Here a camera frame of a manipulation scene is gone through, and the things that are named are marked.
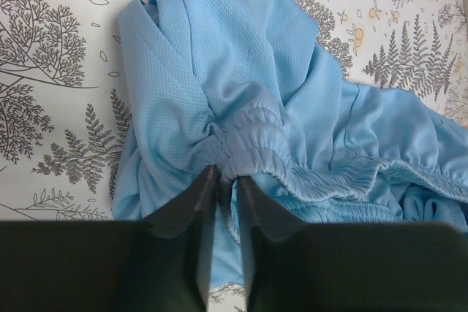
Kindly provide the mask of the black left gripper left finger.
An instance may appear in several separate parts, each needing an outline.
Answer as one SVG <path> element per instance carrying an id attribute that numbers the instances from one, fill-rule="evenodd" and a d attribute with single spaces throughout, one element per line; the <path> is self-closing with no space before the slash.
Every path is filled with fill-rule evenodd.
<path id="1" fill-rule="evenodd" d="M 205 311 L 216 168 L 139 221 L 3 221 L 3 311 Z"/>

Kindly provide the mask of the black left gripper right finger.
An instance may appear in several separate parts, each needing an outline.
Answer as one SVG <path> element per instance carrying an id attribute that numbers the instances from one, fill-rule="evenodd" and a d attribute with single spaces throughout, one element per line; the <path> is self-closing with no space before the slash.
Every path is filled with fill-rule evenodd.
<path id="1" fill-rule="evenodd" d="M 248 311 L 465 311 L 467 239 L 440 223 L 309 224 L 237 182 Z"/>

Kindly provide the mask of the light blue shorts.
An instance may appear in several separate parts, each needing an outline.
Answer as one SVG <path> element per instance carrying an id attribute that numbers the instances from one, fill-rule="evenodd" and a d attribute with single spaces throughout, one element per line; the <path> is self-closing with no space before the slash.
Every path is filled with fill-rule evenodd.
<path id="1" fill-rule="evenodd" d="M 113 217 L 144 218 L 218 167 L 211 286 L 244 282 L 236 178 L 308 222 L 467 230 L 467 130 L 413 92 L 344 80 L 294 0 L 131 1 L 132 120 Z"/>

